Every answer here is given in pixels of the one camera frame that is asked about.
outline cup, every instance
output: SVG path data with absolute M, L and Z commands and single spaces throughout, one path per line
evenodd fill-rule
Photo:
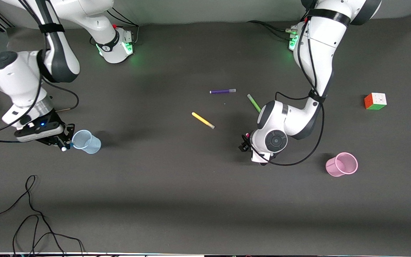
M 357 170 L 357 160 L 350 153 L 339 153 L 326 162 L 326 171 L 333 177 L 353 174 Z
M 75 149 L 84 150 L 89 154 L 96 153 L 101 148 L 101 140 L 93 136 L 88 130 L 80 130 L 72 137 Z

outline marker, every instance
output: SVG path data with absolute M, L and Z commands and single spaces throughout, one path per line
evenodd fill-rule
M 205 125 L 209 126 L 211 129 L 214 129 L 215 126 L 212 125 L 212 123 L 208 122 L 207 120 L 205 120 L 204 118 L 202 118 L 201 116 L 197 115 L 195 112 L 192 112 L 191 115 L 193 115 L 196 119 L 200 120 L 202 123 L 204 123 Z
M 256 103 L 256 101 L 253 99 L 252 96 L 250 96 L 250 94 L 247 95 L 248 99 L 250 99 L 251 103 L 253 104 L 253 106 L 256 108 L 256 110 L 258 112 L 261 112 L 261 108 L 259 108 L 258 104 Z
M 235 93 L 235 89 L 210 90 L 210 94 Z

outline gray joint cap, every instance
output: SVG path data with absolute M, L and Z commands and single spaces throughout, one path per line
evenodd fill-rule
M 17 53 L 13 51 L 0 52 L 0 70 L 7 67 L 7 65 L 15 62 Z

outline rubik's cube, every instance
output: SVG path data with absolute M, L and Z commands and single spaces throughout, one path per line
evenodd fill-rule
M 386 95 L 383 93 L 371 93 L 364 98 L 364 105 L 368 110 L 379 110 L 386 106 Z

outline gray table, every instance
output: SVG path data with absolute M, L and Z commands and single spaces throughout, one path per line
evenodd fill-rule
M 411 256 L 411 16 L 349 28 L 334 60 L 323 140 L 294 167 L 263 167 L 237 148 L 240 135 L 256 128 L 246 94 L 263 105 L 276 91 L 301 97 L 309 90 L 286 43 L 263 27 L 143 26 L 135 55 L 117 65 L 88 45 L 86 31 L 67 31 L 67 39 L 81 73 L 62 86 L 80 95 L 80 105 L 61 117 L 91 130 L 103 148 L 87 155 L 37 142 L 0 144 L 0 210 L 37 174 L 34 205 L 88 252 Z M 16 51 L 41 45 L 37 31 L 10 35 Z M 237 93 L 209 94 L 223 88 Z M 73 103 L 47 89 L 59 108 Z M 386 93 L 388 106 L 365 110 L 371 92 Z M 9 107 L 0 93 L 0 117 Z M 303 158 L 318 133 L 290 140 L 276 161 Z M 326 160 L 341 151 L 357 157 L 359 170 L 325 174 Z M 0 252 L 11 251 L 29 213 L 24 200 L 0 218 Z M 32 226 L 18 239 L 25 251 Z M 74 241 L 61 244 L 78 251 Z M 51 238 L 41 250 L 58 251 Z

